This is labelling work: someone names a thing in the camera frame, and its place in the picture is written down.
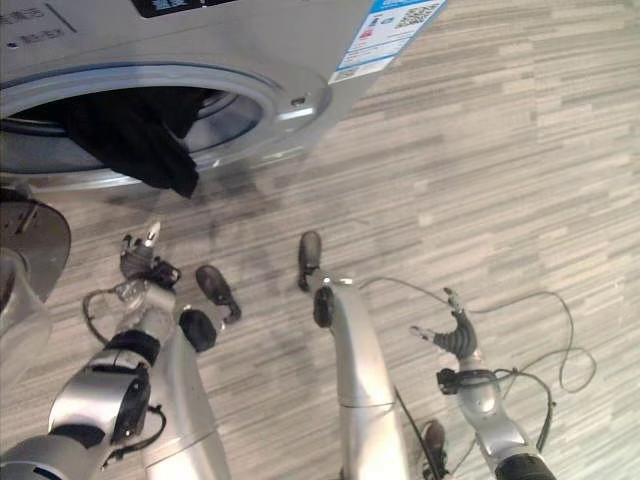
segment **black cloth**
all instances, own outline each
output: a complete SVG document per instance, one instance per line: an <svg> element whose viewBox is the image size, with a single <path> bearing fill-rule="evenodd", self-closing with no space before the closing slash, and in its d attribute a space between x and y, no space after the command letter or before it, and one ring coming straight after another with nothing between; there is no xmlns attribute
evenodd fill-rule
<svg viewBox="0 0 640 480"><path fill-rule="evenodd" d="M47 105L71 140L116 172L191 198L196 165L184 138L211 91L148 87L68 98Z"/></svg>

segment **front-load washing machine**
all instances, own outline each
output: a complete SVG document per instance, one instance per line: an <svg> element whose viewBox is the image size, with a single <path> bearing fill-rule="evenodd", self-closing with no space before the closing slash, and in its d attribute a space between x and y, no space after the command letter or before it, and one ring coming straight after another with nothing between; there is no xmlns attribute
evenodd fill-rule
<svg viewBox="0 0 640 480"><path fill-rule="evenodd" d="M183 146L199 170L308 150L445 0L3 0L1 180L123 185L36 107L120 89L210 90Z"/></svg>

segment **wooden floor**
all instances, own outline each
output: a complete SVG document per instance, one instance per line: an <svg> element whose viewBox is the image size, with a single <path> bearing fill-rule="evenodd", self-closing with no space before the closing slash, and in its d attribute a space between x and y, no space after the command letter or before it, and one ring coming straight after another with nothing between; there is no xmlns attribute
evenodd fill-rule
<svg viewBox="0 0 640 480"><path fill-rule="evenodd" d="M181 300L219 316L193 278L210 262L244 310L200 363L235 479L329 480L340 468L332 341L294 283L307 229L323 235L333 270L448 285L472 309L559 292L598 372L571 395L557 356L533 368L557 401L545 457L559 479L638 478L638 0L452 0L308 158L239 165L202 182L192 202L151 191L52 202L72 227L72 253L49 301L50 344L2 405L2 450L46 430L57 391L98 349L82 293L119 281L120 238L160 216L160 253L185 276ZM401 286L372 286L367 298L394 381L419 422L445 424L457 463L472 433L434 378L452 359L407 331L449 328L448 312ZM116 307L98 301L103 328ZM494 367L522 366L569 333L552 298L473 319ZM572 356L567 386L587 374ZM535 437L544 393L522 380L507 405ZM408 429L407 441L415 457ZM97 478L144 472L134 456ZM489 478L477 450L457 478Z"/></svg>

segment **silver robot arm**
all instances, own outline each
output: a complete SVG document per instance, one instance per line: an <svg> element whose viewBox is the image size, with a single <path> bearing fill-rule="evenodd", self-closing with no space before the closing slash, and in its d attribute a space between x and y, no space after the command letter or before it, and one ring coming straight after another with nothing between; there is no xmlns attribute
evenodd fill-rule
<svg viewBox="0 0 640 480"><path fill-rule="evenodd" d="M179 270L153 256L160 224L143 240L123 241L120 270L127 279L114 290L125 305L122 321L105 343L64 386L54 401L47 435L29 438L0 458L2 478L87 480L140 434L147 478L228 480L229 469L202 386L196 354L213 347L216 331L198 310L174 320L171 287ZM237 321L240 309L219 271L199 269L201 289L227 305ZM88 316L88 299L84 308ZM145 416L161 411L162 422Z"/></svg>
<svg viewBox="0 0 640 480"><path fill-rule="evenodd" d="M457 327L432 341L456 355L459 372L444 369L438 384L455 394L467 423L476 431L480 450L498 480L555 480L535 444L507 414L494 373L487 369L473 325L455 292L445 289Z"/></svg>
<svg viewBox="0 0 640 480"><path fill-rule="evenodd" d="M172 331L174 294L144 280L121 285L127 313L116 335L64 386L47 435L29 438L0 462L3 478L87 480L141 433L150 370Z"/></svg>
<svg viewBox="0 0 640 480"><path fill-rule="evenodd" d="M314 319L333 334L338 374L342 479L408 480L397 398L358 288L320 266L320 237L300 240L298 285L311 294Z"/></svg>

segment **black cable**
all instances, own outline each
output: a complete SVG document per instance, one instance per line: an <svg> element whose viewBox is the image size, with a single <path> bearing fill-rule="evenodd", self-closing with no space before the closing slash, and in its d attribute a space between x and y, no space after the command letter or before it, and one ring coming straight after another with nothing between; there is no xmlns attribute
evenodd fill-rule
<svg viewBox="0 0 640 480"><path fill-rule="evenodd" d="M103 345L106 345L107 343L109 343L109 340L104 335L102 335L93 324L93 321L95 320L96 317L91 315L91 313L89 312L89 308L91 306L91 300L93 300L94 297L98 295L103 295L103 294L113 294L115 293L116 288L117 286L106 289L106 290L94 290L92 292L87 293L82 299L82 316L84 317L84 321L87 325L87 328L89 329L91 334Z"/></svg>
<svg viewBox="0 0 640 480"><path fill-rule="evenodd" d="M360 289L364 289L365 287L368 287L369 285L372 285L374 283L377 282L381 282L381 281L387 281L387 282L392 282L392 283L396 283L399 285L403 285L405 287L409 287L413 290L416 290L418 292L421 292L433 299L435 299L436 301L448 305L448 302L442 298L440 298L438 295L436 295L435 293L426 290L424 288L421 288L417 285L414 285L412 283L406 282L404 280L400 280L397 278L393 278L393 277L374 277L371 278L367 281L365 281L361 286ZM505 375L504 377L501 377L500 379L498 379L499 381L502 381L506 378L511 377L511 383L504 389L504 393L503 393L503 398L506 398L507 395L509 394L509 392L511 391L511 388L513 387L516 379L519 376L524 376L524 377L529 377L532 378L533 380L535 380L536 382L538 382L545 390L545 392L547 393L547 415L545 417L545 421L544 424L540 430L540 434L538 436L538 440L536 442L536 447L538 448L539 451L542 450L542 448L544 447L546 440L548 438L549 435L549 431L551 429L551 422L553 419L553 406L555 405L555 403L553 402L553 398L551 396L551 389L549 388L549 386L543 381L541 380L539 377L527 373L525 372L526 370L528 370L529 368L531 368L533 365L549 358L552 357L553 355L558 355L558 354L562 354L562 359L560 361L560 368L558 371L558 383L560 385L560 388L570 394L574 394L574 393L578 393L581 390L584 390L593 380L593 378L596 375L597 372L597 368L598 368L598 364L596 359L594 358L594 356L585 348L583 347L574 347L573 346L573 342L574 342L574 338L575 338L575 321L573 319L573 315L571 314L571 310L569 309L569 306L566 304L566 302L564 301L564 299L556 292L553 291L540 291L540 292L535 292L532 294L528 294L528 295L524 295L521 297L518 297L514 300L510 300L508 302L502 303L502 304L498 304L495 306L491 306L482 310L468 310L468 313L470 314L487 314L487 313L492 313L492 312L496 312L498 310L501 310L503 308L515 305L519 302L522 302L524 300L528 300L537 296L552 296L554 298L556 298L562 305L562 308L564 309L564 312L567 316L567 319L569 320L569 338L567 340L567 346L565 348L562 349L558 349L558 350L553 350L550 352L545 353L544 355L541 355L540 357L536 358L535 360L529 362L528 364L526 364L524 367L522 367L521 369L513 369L513 370L507 370L507 369L498 369L496 370L496 372L498 371L506 371L508 372L508 375ZM584 381L584 383L582 383L579 387L577 388L568 388L565 384L564 381L564 371L565 371L565 367L566 364L568 362L569 359L569 355L571 354L571 352L581 352L582 354L586 355L587 358L590 361L590 374L589 377ZM410 417L410 414L408 413L408 410L405 410L405 413L407 414L407 417L410 419L410 422L412 424L415 424L415 422L413 421L413 418ZM422 443L422 438L420 437L419 433L418 433L418 437L420 439L420 444L424 449L424 445ZM466 459L469 457L469 455L471 454L471 452L473 451L473 447L476 444L476 440L474 439L471 444L469 445L467 451L465 452L465 454L462 456L462 459L458 462L458 464L451 470L451 475L454 475L456 473L456 471L460 468L460 466L466 461Z"/></svg>
<svg viewBox="0 0 640 480"><path fill-rule="evenodd" d="M114 450L113 452L111 452L109 457L107 457L103 466L107 466L109 460L111 460L112 458L115 458L117 461L119 461L122 460L125 455L137 452L138 450L142 450L143 448L147 448L153 442L158 440L158 438L160 438L160 435L162 435L162 432L164 432L164 428L167 426L167 417L162 411L162 405L158 405L157 407L148 406L147 410L160 417L161 425L158 431L151 435L149 438L145 438L144 440L140 440L137 443L133 443L131 445L127 445L126 447Z"/></svg>
<svg viewBox="0 0 640 480"><path fill-rule="evenodd" d="M411 416L411 413L409 413L409 409L405 405L404 400L402 400L402 396L400 395L400 392L398 391L398 389L395 386L393 388L396 391L396 397L398 398L398 402L400 402L400 406L402 407L404 414L407 416L407 419L411 424L413 433L415 433L416 437L418 438L418 442L420 443L420 447L422 447L422 451L424 452L424 455L427 459L427 463L429 464L429 469L433 474L434 480L442 480L442 477L440 477L440 469L436 465L436 461L433 458L433 454L431 453L431 450L429 450L429 448L427 448L427 446L424 444L424 439L422 438L422 435L420 435L420 430L418 429L418 425L416 425L416 422Z"/></svg>

